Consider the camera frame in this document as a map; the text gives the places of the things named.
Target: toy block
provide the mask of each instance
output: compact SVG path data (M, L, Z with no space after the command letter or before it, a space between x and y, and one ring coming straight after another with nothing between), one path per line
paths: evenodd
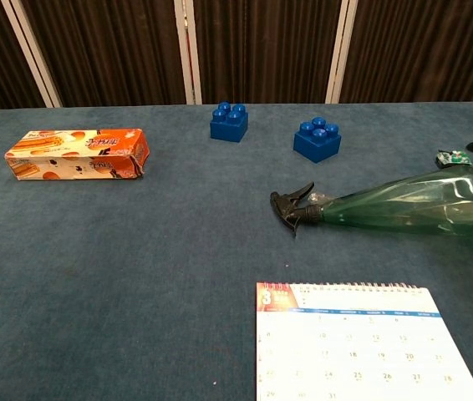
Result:
M233 110L228 102L221 102L212 112L211 138L240 142L247 131L247 112L244 104L235 104Z
M293 148L318 163L338 153L340 140L338 125L327 124L325 119L316 117L310 123L300 124L300 130L294 134Z

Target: calendar page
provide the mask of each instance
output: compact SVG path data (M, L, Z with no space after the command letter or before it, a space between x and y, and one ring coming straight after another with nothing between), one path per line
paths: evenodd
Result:
M257 401L473 401L427 289L257 284Z

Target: spiral binding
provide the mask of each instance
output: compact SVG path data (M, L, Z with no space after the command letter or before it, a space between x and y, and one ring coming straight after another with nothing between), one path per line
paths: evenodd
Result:
M417 286L404 282L264 282L264 287L271 290L287 290L290 286L304 287L307 291L369 291L369 292L408 292L421 290Z

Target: blue tablecloth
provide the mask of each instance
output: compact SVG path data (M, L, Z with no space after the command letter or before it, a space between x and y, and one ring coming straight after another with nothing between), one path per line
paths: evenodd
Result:
M0 111L0 400L252 400L264 281L428 287L473 375L473 239L293 238L269 203L435 170L438 149L473 140L473 103L249 105L240 144L209 138L211 110ZM343 136L317 165L292 150L316 115ZM145 131L144 178L16 181L3 159L31 129L110 127Z

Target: cardboard box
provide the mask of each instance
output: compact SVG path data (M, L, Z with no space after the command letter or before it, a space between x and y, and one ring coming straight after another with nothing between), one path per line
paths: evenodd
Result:
M141 129L29 131L5 155L18 180L137 178L150 148Z

